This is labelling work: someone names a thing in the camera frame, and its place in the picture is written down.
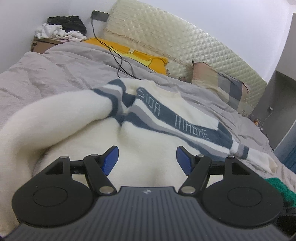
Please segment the cream quilted headboard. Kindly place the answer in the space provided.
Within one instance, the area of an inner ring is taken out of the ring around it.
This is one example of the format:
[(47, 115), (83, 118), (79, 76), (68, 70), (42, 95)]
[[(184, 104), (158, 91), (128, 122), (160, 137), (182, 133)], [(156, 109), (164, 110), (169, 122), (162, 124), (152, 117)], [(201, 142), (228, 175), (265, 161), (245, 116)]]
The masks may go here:
[(150, 55), (166, 57), (165, 73), (191, 81), (193, 62), (204, 62), (249, 87), (242, 106), (248, 116), (262, 97), (267, 83), (242, 58), (197, 26), (140, 1), (117, 1), (102, 37)]

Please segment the small items on bedside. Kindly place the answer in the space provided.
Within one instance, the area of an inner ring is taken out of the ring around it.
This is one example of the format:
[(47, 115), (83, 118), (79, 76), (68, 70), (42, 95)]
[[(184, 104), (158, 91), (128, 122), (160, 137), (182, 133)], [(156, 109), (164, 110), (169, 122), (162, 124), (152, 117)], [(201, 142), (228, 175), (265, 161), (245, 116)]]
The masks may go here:
[(266, 122), (267, 118), (264, 118), (263, 120), (260, 120), (258, 118), (255, 118), (253, 123), (262, 131), (263, 130), (263, 126)]

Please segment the cardboard box nightstand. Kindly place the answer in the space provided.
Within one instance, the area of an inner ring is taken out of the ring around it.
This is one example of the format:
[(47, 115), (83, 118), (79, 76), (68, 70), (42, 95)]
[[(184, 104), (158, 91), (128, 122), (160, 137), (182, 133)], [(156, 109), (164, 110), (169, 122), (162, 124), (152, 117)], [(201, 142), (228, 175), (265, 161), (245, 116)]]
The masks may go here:
[(63, 44), (68, 42), (67, 40), (55, 40), (55, 39), (38, 39), (34, 37), (32, 44), (31, 44), (31, 52), (36, 52), (43, 54), (48, 49), (54, 47), (58, 44)]

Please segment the black clothes pile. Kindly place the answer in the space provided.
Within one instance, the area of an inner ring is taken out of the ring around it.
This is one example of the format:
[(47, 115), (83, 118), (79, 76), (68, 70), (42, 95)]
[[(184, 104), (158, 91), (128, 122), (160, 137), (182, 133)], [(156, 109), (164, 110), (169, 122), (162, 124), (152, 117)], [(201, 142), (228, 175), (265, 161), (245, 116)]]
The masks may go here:
[(61, 25), (66, 32), (79, 31), (86, 36), (87, 29), (79, 16), (54, 16), (48, 17), (47, 23), (49, 25)]

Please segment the green garment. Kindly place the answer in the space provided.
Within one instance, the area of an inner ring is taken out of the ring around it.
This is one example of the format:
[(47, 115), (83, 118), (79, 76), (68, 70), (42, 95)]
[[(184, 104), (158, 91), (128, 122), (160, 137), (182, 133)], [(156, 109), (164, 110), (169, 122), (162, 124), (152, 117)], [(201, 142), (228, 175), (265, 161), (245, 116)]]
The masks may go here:
[(265, 181), (281, 194), (285, 207), (295, 207), (296, 194), (291, 191), (279, 178), (266, 178)]

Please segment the yellow pillow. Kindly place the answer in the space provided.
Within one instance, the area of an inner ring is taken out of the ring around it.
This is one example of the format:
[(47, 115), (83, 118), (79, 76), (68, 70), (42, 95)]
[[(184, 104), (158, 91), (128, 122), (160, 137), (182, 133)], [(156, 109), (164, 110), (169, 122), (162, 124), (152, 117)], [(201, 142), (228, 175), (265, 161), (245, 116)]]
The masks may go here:
[(125, 45), (118, 44), (116, 42), (111, 42), (105, 39), (95, 39), (90, 38), (85, 40), (84, 42), (88, 44), (98, 45), (102, 48), (114, 50), (121, 56), (128, 57), (139, 63), (143, 64), (144, 66), (148, 67), (149, 69), (153, 70), (156, 73), (166, 75), (166, 65), (168, 63), (168, 59), (166, 57), (157, 57), (154, 55), (146, 54), (141, 51), (134, 50), (130, 47)]

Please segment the white clothes pile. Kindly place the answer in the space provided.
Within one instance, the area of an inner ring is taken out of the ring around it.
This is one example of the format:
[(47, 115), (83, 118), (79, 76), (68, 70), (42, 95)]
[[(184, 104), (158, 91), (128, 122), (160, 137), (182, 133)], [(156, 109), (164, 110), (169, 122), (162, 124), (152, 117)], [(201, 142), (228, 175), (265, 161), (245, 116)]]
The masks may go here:
[(66, 32), (62, 25), (43, 24), (36, 28), (35, 37), (41, 39), (65, 40), (70, 42), (81, 42), (87, 37), (79, 31), (71, 30)]

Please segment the grey wardrobe cabinet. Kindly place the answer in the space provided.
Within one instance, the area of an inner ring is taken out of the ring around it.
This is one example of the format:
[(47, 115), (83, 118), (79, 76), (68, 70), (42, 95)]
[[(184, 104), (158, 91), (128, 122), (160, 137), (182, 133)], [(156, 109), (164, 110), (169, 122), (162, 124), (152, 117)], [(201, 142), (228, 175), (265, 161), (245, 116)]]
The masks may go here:
[(280, 60), (251, 117), (262, 121), (269, 106), (273, 114), (262, 132), (280, 162), (295, 172), (295, 14)]

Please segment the plaid beige grey pillow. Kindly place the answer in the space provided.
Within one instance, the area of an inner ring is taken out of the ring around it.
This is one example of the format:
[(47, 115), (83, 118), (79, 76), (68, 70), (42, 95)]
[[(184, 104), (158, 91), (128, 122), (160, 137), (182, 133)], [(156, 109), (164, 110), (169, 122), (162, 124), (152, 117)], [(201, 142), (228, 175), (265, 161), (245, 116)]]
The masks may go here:
[(192, 84), (210, 90), (239, 114), (245, 114), (248, 85), (228, 74), (216, 71), (207, 63), (192, 62), (192, 65)]

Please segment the white blue striped sweater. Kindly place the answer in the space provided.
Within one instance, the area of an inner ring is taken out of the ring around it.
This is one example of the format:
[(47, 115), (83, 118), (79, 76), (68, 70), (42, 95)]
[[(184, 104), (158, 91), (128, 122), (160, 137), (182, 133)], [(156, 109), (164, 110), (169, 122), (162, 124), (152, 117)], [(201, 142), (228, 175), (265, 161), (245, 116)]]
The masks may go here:
[(18, 221), (13, 194), (34, 173), (60, 156), (81, 159), (116, 145), (119, 160), (110, 179), (126, 186), (179, 187), (185, 179), (176, 149), (219, 161), (228, 155), (268, 173), (268, 154), (236, 141), (216, 118), (186, 102), (179, 92), (149, 80), (115, 79), (92, 89), (65, 92), (31, 103), (1, 129), (1, 234)]

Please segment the grey bed duvet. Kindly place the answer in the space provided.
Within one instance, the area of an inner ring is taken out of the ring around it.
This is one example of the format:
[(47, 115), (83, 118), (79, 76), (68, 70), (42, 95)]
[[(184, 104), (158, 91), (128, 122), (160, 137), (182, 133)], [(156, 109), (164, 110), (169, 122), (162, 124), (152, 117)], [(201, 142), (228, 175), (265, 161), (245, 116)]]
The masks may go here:
[[(87, 43), (64, 43), (44, 54), (27, 52), (1, 73), (1, 124), (24, 106), (55, 94), (97, 88), (118, 78), (118, 59), (109, 51)], [(180, 92), (193, 107), (218, 119), (234, 138), (273, 157), (267, 137), (248, 118), (207, 89), (155, 73), (130, 58), (123, 67), (140, 79), (154, 81), (163, 89)]]

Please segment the black wall socket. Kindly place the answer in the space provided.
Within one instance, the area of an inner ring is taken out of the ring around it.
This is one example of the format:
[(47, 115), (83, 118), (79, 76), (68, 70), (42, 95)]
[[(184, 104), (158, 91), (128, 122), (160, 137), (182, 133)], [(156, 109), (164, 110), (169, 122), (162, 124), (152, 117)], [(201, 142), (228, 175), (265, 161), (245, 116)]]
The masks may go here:
[(93, 10), (91, 13), (91, 19), (101, 21), (101, 22), (107, 22), (108, 17), (109, 17), (109, 13), (105, 13), (102, 11)]

